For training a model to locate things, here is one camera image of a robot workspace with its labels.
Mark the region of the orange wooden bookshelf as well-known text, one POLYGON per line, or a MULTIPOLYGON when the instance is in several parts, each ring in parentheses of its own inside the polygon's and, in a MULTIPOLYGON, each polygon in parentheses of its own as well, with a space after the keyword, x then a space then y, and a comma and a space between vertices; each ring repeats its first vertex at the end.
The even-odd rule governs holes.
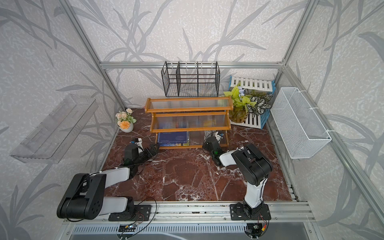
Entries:
POLYGON ((222 136, 220 146, 227 147, 233 108, 231 97, 148 98, 145 112, 152 114, 150 132, 156 134, 155 143, 165 133, 188 133, 187 146, 164 144, 160 149, 185 149, 201 148, 209 133, 216 132, 222 136))

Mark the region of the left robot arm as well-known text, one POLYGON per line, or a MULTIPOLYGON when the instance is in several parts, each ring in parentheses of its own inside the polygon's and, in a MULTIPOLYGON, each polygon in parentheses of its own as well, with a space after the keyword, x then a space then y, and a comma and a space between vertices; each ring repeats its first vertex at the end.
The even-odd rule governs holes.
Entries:
POLYGON ((107 215, 110 222, 148 221, 150 205, 135 205, 132 197, 106 197, 105 189, 135 177, 138 167, 157 156, 160 146, 143 148, 141 142, 129 144, 121 166, 101 172, 76 174, 59 206, 57 217, 70 222, 93 220, 107 215))

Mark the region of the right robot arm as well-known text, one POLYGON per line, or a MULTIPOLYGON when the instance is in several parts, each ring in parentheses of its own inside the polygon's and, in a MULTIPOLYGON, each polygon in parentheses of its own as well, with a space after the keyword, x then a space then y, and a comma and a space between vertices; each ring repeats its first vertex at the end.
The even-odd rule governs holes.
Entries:
POLYGON ((224 152, 216 137, 208 137, 203 143, 203 149, 210 153, 217 166, 237 166, 247 182, 243 202, 230 205, 231 220, 271 220, 269 206, 264 203, 263 194, 274 168, 260 150, 255 145, 248 144, 224 152))

